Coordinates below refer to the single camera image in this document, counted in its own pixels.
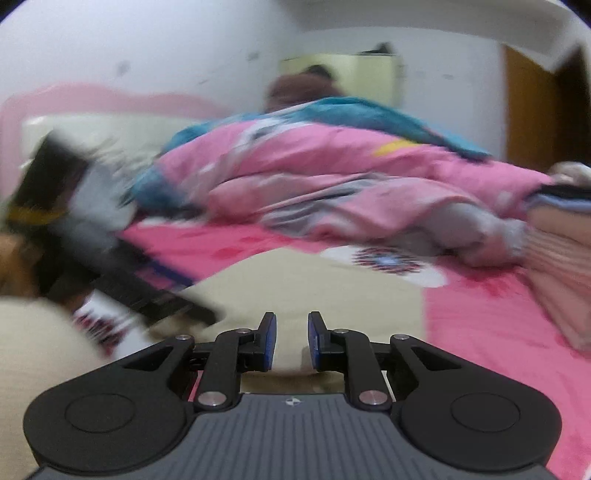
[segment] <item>headboard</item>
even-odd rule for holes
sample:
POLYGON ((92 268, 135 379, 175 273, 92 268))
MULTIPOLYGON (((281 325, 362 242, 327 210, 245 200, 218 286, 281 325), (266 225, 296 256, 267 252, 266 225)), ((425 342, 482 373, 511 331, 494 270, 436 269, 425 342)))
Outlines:
POLYGON ((200 97, 136 95, 90 84, 59 84, 9 98, 0 108, 0 197, 18 186, 21 166, 56 128, 81 146, 156 151, 178 130, 232 112, 200 97))

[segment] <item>pink bed sheet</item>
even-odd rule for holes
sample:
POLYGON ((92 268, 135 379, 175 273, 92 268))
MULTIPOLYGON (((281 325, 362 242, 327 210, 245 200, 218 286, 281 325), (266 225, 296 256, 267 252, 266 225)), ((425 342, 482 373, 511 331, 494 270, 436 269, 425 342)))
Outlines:
MULTIPOLYGON (((258 225, 134 225, 125 237, 189 277, 204 279, 265 251, 330 247, 258 225)), ((441 262, 447 284, 425 288, 427 341, 530 385, 552 399, 563 429, 548 463, 561 480, 591 473, 591 359, 575 352, 536 303, 519 268, 473 270, 441 262)))

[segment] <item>silver screw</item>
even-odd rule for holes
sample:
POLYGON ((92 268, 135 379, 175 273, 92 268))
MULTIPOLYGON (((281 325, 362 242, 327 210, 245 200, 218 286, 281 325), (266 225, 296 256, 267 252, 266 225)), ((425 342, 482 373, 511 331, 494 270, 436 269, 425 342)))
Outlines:
POLYGON ((359 394, 359 400, 366 405, 382 405, 388 401, 388 396, 379 390, 366 390, 359 394))
POLYGON ((217 407, 223 404, 227 399, 222 392, 204 392, 198 396, 197 401, 201 405, 206 405, 208 407, 217 407))

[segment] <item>person's leg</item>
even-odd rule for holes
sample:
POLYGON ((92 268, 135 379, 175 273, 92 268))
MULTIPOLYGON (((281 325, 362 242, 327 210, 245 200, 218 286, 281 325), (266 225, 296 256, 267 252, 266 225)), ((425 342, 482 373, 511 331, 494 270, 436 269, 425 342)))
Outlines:
POLYGON ((44 300, 0 299, 2 480, 23 480, 37 467, 22 431, 29 403, 48 388, 105 363, 65 310, 44 300))

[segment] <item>blanket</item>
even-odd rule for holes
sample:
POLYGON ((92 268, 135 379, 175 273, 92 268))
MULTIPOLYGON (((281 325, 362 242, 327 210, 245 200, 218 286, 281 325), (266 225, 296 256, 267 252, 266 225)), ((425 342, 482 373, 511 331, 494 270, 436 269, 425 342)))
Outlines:
POLYGON ((415 142, 445 147, 472 161, 483 161, 491 156, 486 150, 472 145, 463 138, 444 133, 411 115, 357 97, 323 98, 270 114, 245 113, 223 120, 192 125, 175 134, 164 147, 164 152, 184 145, 216 127, 233 122, 262 118, 280 118, 287 122, 317 122, 327 125, 375 130, 415 142))
MULTIPOLYGON (((136 183, 135 197, 143 206, 143 197, 181 197, 213 218, 370 242, 387 241, 452 203, 478 206, 472 216, 488 208, 512 218, 523 196, 547 178, 498 162, 469 164, 444 148, 379 132, 264 119, 220 127, 169 152, 136 183)), ((451 227, 466 216, 455 213, 451 227)), ((507 239, 515 225, 492 215, 468 223, 478 225, 478 235, 446 247, 473 246, 471 265, 513 259, 507 239)))

